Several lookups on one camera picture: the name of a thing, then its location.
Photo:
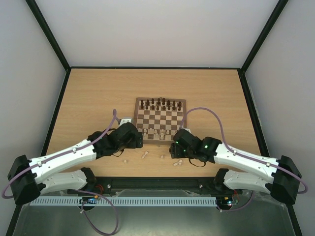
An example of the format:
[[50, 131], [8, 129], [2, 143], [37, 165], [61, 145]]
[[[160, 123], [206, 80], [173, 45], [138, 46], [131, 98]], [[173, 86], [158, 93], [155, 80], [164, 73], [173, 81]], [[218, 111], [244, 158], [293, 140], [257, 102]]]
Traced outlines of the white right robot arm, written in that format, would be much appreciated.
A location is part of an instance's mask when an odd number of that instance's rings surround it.
[[247, 189], [270, 194], [284, 204], [293, 205], [296, 202], [302, 175], [287, 156], [276, 159], [255, 155], [212, 137], [201, 140], [187, 129], [175, 134], [169, 152], [173, 159], [196, 159], [239, 169], [240, 172], [218, 171], [214, 185], [219, 192]]

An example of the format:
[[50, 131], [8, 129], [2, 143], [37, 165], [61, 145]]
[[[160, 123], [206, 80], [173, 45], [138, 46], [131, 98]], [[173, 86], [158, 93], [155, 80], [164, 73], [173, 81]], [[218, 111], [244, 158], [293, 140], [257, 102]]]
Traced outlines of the black aluminium frame rail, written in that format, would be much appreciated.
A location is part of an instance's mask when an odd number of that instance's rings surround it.
[[144, 190], [210, 190], [212, 192], [228, 192], [234, 189], [248, 189], [270, 192], [273, 184], [260, 177], [248, 173], [236, 173], [221, 169], [215, 177], [87, 177], [78, 174], [58, 174], [43, 183], [36, 185], [41, 194], [60, 190], [99, 189], [108, 194], [114, 190], [144, 189]]

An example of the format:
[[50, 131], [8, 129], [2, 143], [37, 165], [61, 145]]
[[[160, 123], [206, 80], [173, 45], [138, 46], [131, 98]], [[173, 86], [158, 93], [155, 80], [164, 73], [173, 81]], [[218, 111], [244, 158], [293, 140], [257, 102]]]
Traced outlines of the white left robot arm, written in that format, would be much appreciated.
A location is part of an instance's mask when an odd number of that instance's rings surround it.
[[112, 156], [125, 149], [141, 148], [142, 133], [130, 122], [116, 129], [107, 128], [96, 131], [88, 138], [56, 153], [27, 159], [25, 155], [17, 157], [8, 173], [8, 181], [15, 204], [29, 203], [40, 195], [65, 189], [91, 189], [95, 177], [90, 169], [82, 168], [65, 173], [81, 163]]

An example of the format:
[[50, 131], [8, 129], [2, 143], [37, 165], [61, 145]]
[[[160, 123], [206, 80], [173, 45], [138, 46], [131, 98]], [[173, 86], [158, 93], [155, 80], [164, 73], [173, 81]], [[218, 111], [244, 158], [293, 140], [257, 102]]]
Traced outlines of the wooden folding chess board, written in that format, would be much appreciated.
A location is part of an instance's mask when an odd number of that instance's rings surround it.
[[[160, 110], [157, 111], [157, 100], [159, 97], [153, 97], [155, 100], [155, 110], [151, 110], [151, 99], [152, 97], [138, 97], [135, 101], [135, 110], [134, 110], [134, 117], [133, 117], [133, 124], [136, 126], [138, 131], [144, 135], [144, 129], [147, 129], [148, 137], [143, 137], [143, 143], [146, 145], [170, 145], [173, 142], [172, 130], [178, 131], [181, 127], [186, 128], [187, 122], [182, 121], [184, 115], [187, 112], [187, 102], [185, 99], [175, 99], [175, 98], [165, 98], [165, 107], [166, 110], [162, 110], [162, 99], [160, 97]], [[150, 101], [150, 109], [146, 110], [146, 101], [149, 99]], [[140, 109], [141, 100], [144, 101], [144, 110]], [[170, 100], [170, 107], [171, 110], [168, 111], [167, 109], [167, 100]], [[176, 111], [172, 110], [172, 102], [176, 101]], [[178, 111], [178, 102], [182, 102], [181, 111]], [[153, 134], [149, 134], [149, 129], [153, 129]], [[160, 139], [160, 130], [164, 129], [164, 139]], [[157, 130], [158, 138], [155, 138], [155, 130]]]

